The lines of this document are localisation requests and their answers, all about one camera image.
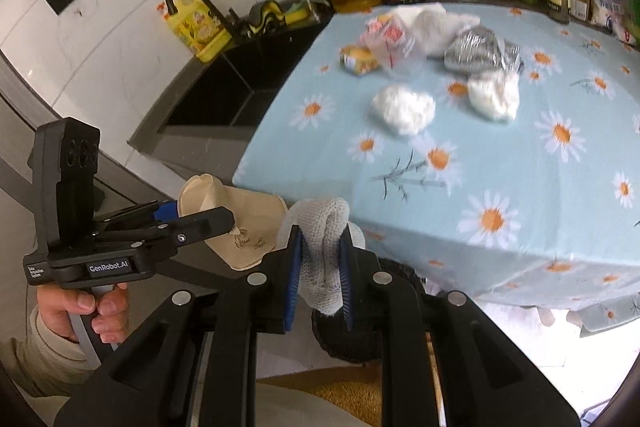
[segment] screw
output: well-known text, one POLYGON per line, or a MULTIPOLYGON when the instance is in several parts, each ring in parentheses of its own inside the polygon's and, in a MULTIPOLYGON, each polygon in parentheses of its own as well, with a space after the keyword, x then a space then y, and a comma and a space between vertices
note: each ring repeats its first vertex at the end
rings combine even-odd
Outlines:
POLYGON ((246 281, 251 286, 262 286, 267 282, 267 276, 262 272, 251 273, 247 276, 246 281))
POLYGON ((373 274, 373 282, 383 286, 389 284, 393 279, 394 278, 388 272, 375 272, 373 274))
POLYGON ((466 304, 466 295, 462 292, 451 292, 447 296, 447 300, 454 306, 463 306, 466 304))
POLYGON ((185 290, 180 290, 176 292, 171 297, 171 302, 176 306, 184 306, 191 300, 191 294, 186 292, 185 290))

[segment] human hand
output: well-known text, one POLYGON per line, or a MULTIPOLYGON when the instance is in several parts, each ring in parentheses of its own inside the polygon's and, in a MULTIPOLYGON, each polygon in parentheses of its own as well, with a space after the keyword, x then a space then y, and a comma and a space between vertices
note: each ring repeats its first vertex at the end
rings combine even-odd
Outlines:
POLYGON ((69 313, 88 315, 96 309, 99 315, 92 320, 94 331, 105 343, 123 342, 129 333, 129 298, 127 283, 118 284, 113 290, 96 299, 80 290, 63 290, 56 284, 38 286, 38 307, 42 321, 55 334, 72 342, 78 338, 69 320, 69 313))

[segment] tablecloth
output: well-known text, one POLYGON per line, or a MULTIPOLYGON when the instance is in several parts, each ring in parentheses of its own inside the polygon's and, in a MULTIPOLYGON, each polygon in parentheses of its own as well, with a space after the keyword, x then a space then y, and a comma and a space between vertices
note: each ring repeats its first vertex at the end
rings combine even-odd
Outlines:
POLYGON ((392 79, 338 63, 371 14, 336 15, 277 95, 234 184, 288 201, 341 197, 367 248, 444 288, 510 305, 582 310, 592 328, 640 313, 640 54, 544 14, 445 4, 522 47, 517 118, 494 123, 466 78, 425 60, 408 80, 436 100, 398 137, 369 110, 392 79))

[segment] kitchen sink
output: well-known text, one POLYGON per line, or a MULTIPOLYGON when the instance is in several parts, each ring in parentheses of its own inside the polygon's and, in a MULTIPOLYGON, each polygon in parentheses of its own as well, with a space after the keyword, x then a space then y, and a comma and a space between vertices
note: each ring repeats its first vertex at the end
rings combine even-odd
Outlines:
POLYGON ((288 26, 224 51, 174 108, 167 125, 255 129, 327 23, 288 26))

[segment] black faucet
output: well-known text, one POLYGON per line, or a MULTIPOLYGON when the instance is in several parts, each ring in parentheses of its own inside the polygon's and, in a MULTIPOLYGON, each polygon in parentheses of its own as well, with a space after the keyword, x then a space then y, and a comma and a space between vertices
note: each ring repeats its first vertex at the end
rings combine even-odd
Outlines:
MULTIPOLYGON (((178 9, 175 7, 174 0, 164 0, 164 2, 170 16, 178 13, 178 9)), ((216 16, 220 20, 220 23, 225 27, 225 30, 231 34, 232 40, 236 44, 241 44, 242 38, 240 37, 240 33, 238 32, 236 27, 231 22, 229 22, 224 15, 222 15, 222 12, 218 8, 216 8, 215 4, 213 4, 211 0, 202 0, 202 2, 206 4, 212 15, 216 16)))

